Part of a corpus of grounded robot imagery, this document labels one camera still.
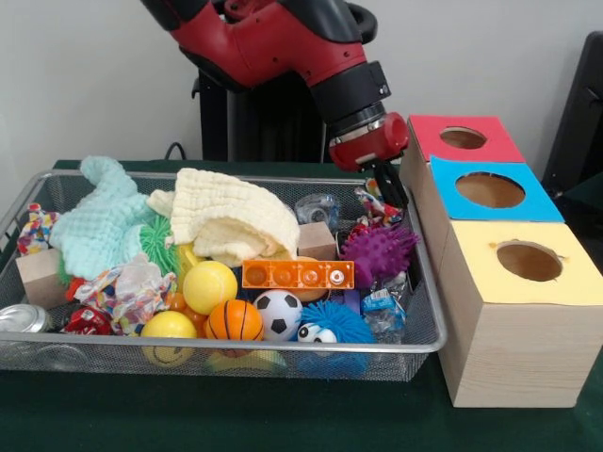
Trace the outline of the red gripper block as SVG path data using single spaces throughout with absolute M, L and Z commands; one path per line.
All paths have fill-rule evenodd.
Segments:
M 401 156 L 408 146 L 409 130 L 405 119 L 396 112 L 369 122 L 360 128 L 333 138 L 329 154 L 344 171 L 360 171 L 371 162 L 374 179 L 383 201 L 397 208 L 406 208 L 408 197 L 392 159 Z

